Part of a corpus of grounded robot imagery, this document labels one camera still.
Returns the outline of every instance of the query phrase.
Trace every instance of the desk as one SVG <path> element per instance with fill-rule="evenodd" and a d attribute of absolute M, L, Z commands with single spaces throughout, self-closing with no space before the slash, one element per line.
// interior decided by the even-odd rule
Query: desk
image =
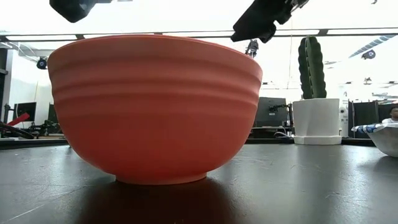
<path fill-rule="evenodd" d="M 114 182 L 67 146 L 0 151 L 0 223 L 396 223 L 398 160 L 374 147 L 245 145 L 207 179 Z"/>

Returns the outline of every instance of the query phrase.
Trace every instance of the potted plant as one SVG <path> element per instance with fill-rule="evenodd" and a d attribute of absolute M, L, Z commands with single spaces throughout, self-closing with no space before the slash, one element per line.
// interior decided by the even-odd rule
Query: potted plant
<path fill-rule="evenodd" d="M 307 36 L 298 48 L 303 100 L 293 102 L 296 144 L 341 144 L 339 136 L 339 99 L 326 98 L 321 45 Z"/>

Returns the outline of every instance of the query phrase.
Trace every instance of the white wall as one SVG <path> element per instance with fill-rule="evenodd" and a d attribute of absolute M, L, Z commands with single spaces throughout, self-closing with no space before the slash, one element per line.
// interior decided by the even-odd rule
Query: white wall
<path fill-rule="evenodd" d="M 18 56 L 15 51 L 12 57 L 11 89 L 9 104 L 37 102 L 35 124 L 40 125 L 49 115 L 49 104 L 53 103 L 51 83 L 47 70 L 40 70 L 36 63 Z M 8 121 L 12 120 L 12 111 Z M 16 127 L 28 127 L 30 122 L 18 124 Z"/>

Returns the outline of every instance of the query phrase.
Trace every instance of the cactus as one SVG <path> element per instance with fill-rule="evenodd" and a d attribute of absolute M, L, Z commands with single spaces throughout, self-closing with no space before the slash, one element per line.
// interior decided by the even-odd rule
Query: cactus
<path fill-rule="evenodd" d="M 304 99 L 326 98 L 321 45 L 316 37 L 307 36 L 298 48 L 301 89 Z"/>

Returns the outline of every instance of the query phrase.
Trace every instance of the bowl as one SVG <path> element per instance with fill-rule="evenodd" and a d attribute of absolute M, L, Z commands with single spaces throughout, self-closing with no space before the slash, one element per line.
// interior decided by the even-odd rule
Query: bowl
<path fill-rule="evenodd" d="M 217 44 L 115 35 L 48 59 L 55 111 L 71 147 L 125 183 L 179 184 L 228 162 L 247 139 L 260 66 Z"/>
<path fill-rule="evenodd" d="M 353 127 L 352 131 L 367 133 L 384 154 L 398 157 L 398 124 L 369 124 Z"/>

